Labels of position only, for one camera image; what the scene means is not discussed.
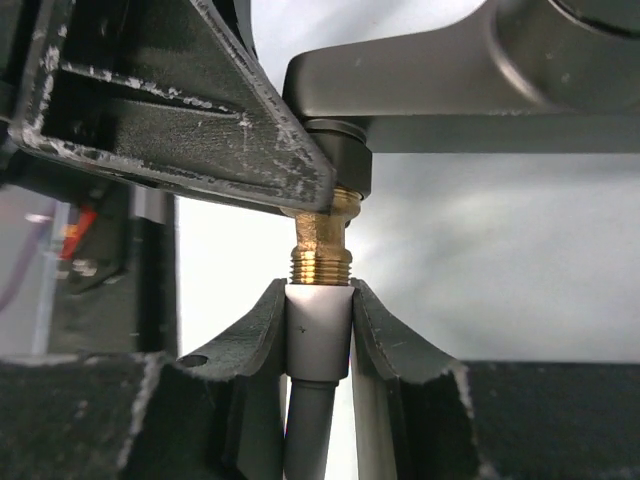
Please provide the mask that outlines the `dark grey faucet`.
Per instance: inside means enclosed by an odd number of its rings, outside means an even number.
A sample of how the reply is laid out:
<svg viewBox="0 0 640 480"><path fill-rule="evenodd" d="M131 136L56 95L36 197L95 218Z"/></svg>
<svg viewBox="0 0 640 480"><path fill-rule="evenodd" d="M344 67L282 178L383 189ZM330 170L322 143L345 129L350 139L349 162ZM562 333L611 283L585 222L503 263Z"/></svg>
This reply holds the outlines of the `dark grey faucet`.
<svg viewBox="0 0 640 480"><path fill-rule="evenodd" d="M639 172L639 5L487 1L423 33L300 54L284 99L328 145L500 175L500 196Z"/></svg>

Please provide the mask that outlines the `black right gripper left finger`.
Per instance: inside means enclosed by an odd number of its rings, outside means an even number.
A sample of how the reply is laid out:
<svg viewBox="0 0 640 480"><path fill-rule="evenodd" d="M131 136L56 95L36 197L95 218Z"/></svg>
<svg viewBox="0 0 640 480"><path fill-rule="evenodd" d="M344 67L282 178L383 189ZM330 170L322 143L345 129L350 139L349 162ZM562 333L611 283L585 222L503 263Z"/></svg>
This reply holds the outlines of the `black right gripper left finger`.
<svg viewBox="0 0 640 480"><path fill-rule="evenodd" d="M278 479L285 283L178 360L163 353L1 360L5 479Z"/></svg>

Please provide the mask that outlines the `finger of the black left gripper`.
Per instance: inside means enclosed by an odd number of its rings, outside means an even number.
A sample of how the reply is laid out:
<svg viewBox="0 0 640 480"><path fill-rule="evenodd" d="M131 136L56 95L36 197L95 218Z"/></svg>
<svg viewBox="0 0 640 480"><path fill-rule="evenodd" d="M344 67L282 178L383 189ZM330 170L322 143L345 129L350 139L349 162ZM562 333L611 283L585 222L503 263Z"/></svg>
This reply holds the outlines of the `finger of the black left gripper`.
<svg viewBox="0 0 640 480"><path fill-rule="evenodd" d="M257 61L246 1L11 2L9 142L266 212L325 212L336 183Z"/></svg>

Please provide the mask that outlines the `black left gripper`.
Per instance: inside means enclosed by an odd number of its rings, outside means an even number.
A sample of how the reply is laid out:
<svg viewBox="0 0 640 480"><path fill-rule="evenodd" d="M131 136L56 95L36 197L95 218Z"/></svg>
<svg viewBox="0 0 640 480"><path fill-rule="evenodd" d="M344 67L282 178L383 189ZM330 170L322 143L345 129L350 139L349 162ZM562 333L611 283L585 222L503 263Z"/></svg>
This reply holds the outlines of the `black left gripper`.
<svg viewBox="0 0 640 480"><path fill-rule="evenodd" d="M178 352L176 199L22 151L1 183L53 201L1 294L8 307L32 254L45 265L31 351Z"/></svg>

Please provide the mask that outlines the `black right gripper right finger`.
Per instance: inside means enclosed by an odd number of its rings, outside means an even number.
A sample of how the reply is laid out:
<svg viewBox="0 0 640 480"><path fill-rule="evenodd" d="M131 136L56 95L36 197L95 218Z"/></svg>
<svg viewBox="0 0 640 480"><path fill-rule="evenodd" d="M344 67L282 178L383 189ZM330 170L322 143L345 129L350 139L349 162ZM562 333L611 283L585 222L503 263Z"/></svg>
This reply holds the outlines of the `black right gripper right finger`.
<svg viewBox="0 0 640 480"><path fill-rule="evenodd" d="M361 478L638 477L637 365L460 361L353 285Z"/></svg>

